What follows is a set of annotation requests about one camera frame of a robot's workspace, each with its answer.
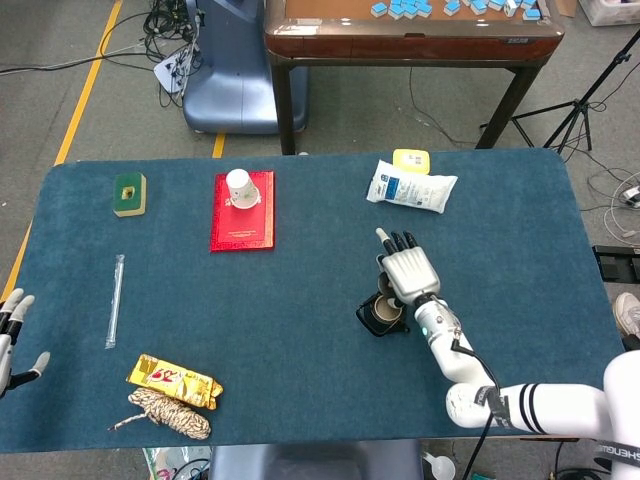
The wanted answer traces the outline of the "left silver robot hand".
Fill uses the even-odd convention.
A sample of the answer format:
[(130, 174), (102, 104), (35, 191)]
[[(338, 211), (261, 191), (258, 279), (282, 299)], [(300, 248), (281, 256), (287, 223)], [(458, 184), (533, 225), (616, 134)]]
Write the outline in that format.
[(29, 370), (12, 372), (13, 350), (24, 324), (24, 317), (34, 302), (34, 295), (26, 295), (23, 289), (16, 288), (1, 303), (1, 397), (8, 391), (40, 378), (49, 364), (50, 353), (44, 351)]

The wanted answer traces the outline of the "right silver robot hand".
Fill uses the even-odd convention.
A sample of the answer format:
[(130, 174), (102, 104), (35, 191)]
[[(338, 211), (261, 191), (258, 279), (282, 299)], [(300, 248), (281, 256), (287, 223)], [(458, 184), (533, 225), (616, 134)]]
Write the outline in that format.
[(377, 257), (377, 263), (399, 302), (419, 308), (439, 294), (441, 284), (436, 270), (411, 232), (388, 234), (377, 227), (375, 234), (385, 250)]

